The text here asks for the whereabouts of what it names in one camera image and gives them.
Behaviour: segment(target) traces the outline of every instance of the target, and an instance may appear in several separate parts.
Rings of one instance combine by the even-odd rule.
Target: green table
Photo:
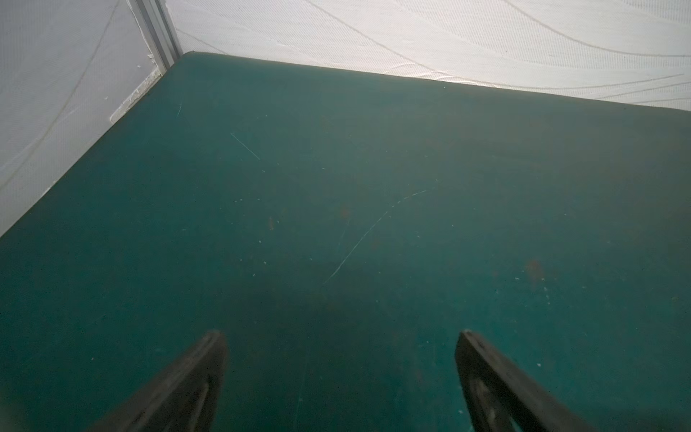
[[[205,330],[216,431],[466,431],[480,331],[691,428],[691,113],[190,53],[2,238],[0,391],[88,426]]]

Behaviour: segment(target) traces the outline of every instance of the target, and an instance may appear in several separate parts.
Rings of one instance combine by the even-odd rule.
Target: scratch
[[[295,416],[293,417],[293,431],[297,430],[298,427],[298,413],[300,412],[300,403],[302,402],[302,392],[305,388],[305,378],[307,377],[307,364],[310,362],[310,345],[307,345],[307,350],[305,351],[305,368],[303,369],[303,379],[300,384],[300,391],[298,392],[298,401],[295,406]]]
[[[244,142],[240,141],[240,140],[238,139],[238,137],[236,137],[232,132],[230,133],[230,135],[231,135],[233,138],[235,138],[235,141],[237,141],[237,142],[239,142],[240,144],[242,144],[243,147],[245,147],[245,148],[247,149],[248,152],[252,153],[252,155],[253,155],[255,158],[257,158],[257,160],[261,160],[261,159],[259,158],[259,156],[257,156],[256,154],[254,154],[254,152],[253,152],[252,150],[250,150],[249,147],[246,146]]]
[[[415,192],[413,195],[409,195],[409,196],[403,198],[401,201],[405,201],[405,200],[407,200],[408,198],[411,198],[411,197],[413,197],[413,196],[423,194],[424,192],[427,192],[427,189],[425,189],[425,190],[423,190],[423,191],[420,191],[420,192]],[[397,204],[398,204],[398,203],[392,205],[391,208],[393,209],[394,207],[396,207]],[[381,219],[383,219],[384,216],[386,216],[386,215],[388,214],[388,212],[389,212],[389,210],[386,210],[386,211],[384,212],[384,214],[382,214],[382,215],[379,217],[379,219],[377,219],[377,222],[375,222],[375,223],[370,227],[370,229],[368,229],[367,231],[365,231],[365,234],[362,234],[362,237],[360,237],[360,240],[358,240],[357,243],[355,243],[355,246],[353,246],[353,248],[350,250],[350,252],[348,253],[348,255],[345,256],[345,258],[343,259],[343,261],[341,261],[341,263],[339,264],[339,266],[336,267],[336,270],[335,270],[333,273],[331,273],[331,276],[329,276],[328,278],[326,278],[326,280],[324,281],[324,283],[327,283],[332,277],[336,276],[336,273],[338,273],[339,270],[341,269],[341,267],[343,266],[343,264],[346,263],[346,261],[348,260],[348,257],[350,257],[350,255],[357,249],[358,245],[362,242],[362,240],[365,239],[365,237],[367,236],[367,234],[369,234],[370,231],[372,231],[372,229],[374,229],[374,227],[377,226],[377,223],[379,223],[379,222],[381,221]]]
[[[343,236],[346,235],[346,230],[348,229],[348,226],[350,225],[350,218],[348,218],[348,222],[345,223],[345,228],[343,228],[343,233],[341,234],[341,238],[339,238],[339,242],[336,245],[336,253],[339,253],[339,248],[341,247],[341,241],[343,240]]]

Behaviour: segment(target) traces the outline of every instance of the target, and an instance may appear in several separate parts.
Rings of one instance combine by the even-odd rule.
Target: wavy pattern
[[[682,109],[686,3],[167,1],[184,50]]]

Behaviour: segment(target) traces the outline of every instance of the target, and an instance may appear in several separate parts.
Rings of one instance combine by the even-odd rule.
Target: stain
[[[420,369],[415,370],[415,381],[417,382],[417,385],[422,388],[425,385],[425,379],[422,376],[422,372]]]
[[[544,281],[545,271],[542,268],[542,264],[537,259],[531,259],[525,265],[525,272],[530,278],[531,287],[535,290],[536,286]]]
[[[341,207],[341,219],[350,219],[350,209],[347,208],[345,205]]]

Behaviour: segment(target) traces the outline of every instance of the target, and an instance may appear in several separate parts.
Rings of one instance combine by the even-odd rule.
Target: white wall
[[[184,51],[691,110],[691,0],[167,0]]]
[[[126,0],[0,0],[0,235],[157,74],[149,53]]]

